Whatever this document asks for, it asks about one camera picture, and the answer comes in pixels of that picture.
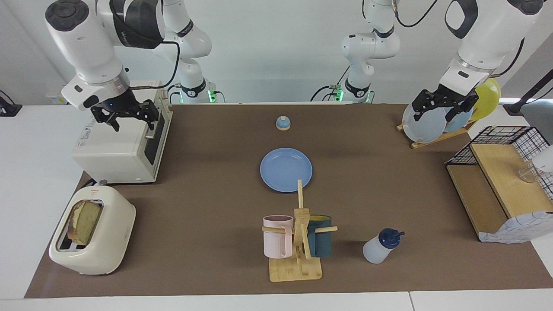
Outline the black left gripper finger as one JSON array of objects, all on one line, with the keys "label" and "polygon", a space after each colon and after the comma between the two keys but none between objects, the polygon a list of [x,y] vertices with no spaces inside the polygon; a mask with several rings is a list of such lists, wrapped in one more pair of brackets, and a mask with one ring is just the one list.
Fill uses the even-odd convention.
[{"label": "black left gripper finger", "polygon": [[463,101],[454,103],[448,112],[446,112],[445,120],[451,122],[460,114],[462,118],[468,121],[473,114],[474,105],[478,99],[479,96],[477,94],[469,94]]},{"label": "black left gripper finger", "polygon": [[421,90],[417,97],[415,97],[415,99],[411,103],[413,111],[415,112],[415,114],[413,115],[413,119],[415,120],[415,122],[418,122],[422,118],[422,115],[425,114],[425,112],[433,109],[433,99],[433,93],[428,90]]}]

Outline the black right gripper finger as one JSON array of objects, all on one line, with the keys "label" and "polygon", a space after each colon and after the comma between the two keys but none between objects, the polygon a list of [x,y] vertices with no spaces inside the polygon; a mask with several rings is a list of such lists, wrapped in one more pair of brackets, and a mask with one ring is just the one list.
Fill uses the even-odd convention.
[{"label": "black right gripper finger", "polygon": [[154,122],[159,120],[159,112],[152,100],[138,103],[137,119],[146,122],[149,130],[154,130]]},{"label": "black right gripper finger", "polygon": [[119,123],[117,122],[118,114],[99,114],[99,122],[111,126],[116,132],[119,131]]}]

